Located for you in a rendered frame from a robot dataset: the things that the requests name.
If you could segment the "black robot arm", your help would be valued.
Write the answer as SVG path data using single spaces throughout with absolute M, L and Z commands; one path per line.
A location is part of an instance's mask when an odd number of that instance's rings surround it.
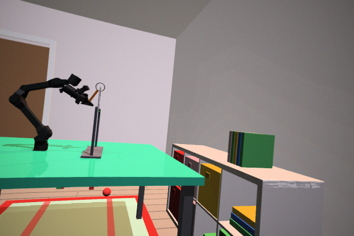
M 9 102 L 15 107 L 19 108 L 21 112 L 29 119 L 29 121 L 36 128 L 37 136 L 34 137 L 34 150 L 33 151 L 47 151 L 48 139 L 52 136 L 52 129 L 48 125 L 43 125 L 40 120 L 34 115 L 27 105 L 26 97 L 31 90 L 40 90 L 47 88 L 61 88 L 60 93 L 63 91 L 70 95 L 74 87 L 77 86 L 81 79 L 74 74 L 71 74 L 68 80 L 60 78 L 53 78 L 46 82 L 22 85 L 13 95 L 10 96 Z M 69 85 L 71 84 L 71 85 Z M 64 86 L 66 85 L 66 86 Z

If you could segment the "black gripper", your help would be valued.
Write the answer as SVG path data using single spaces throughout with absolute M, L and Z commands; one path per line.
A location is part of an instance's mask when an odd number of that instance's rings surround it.
M 77 89 L 73 89 L 73 91 L 70 93 L 70 96 L 76 99 L 76 104 L 79 104 L 81 102 L 81 104 L 83 105 L 93 106 L 93 104 L 88 100 L 87 93 L 80 94 Z

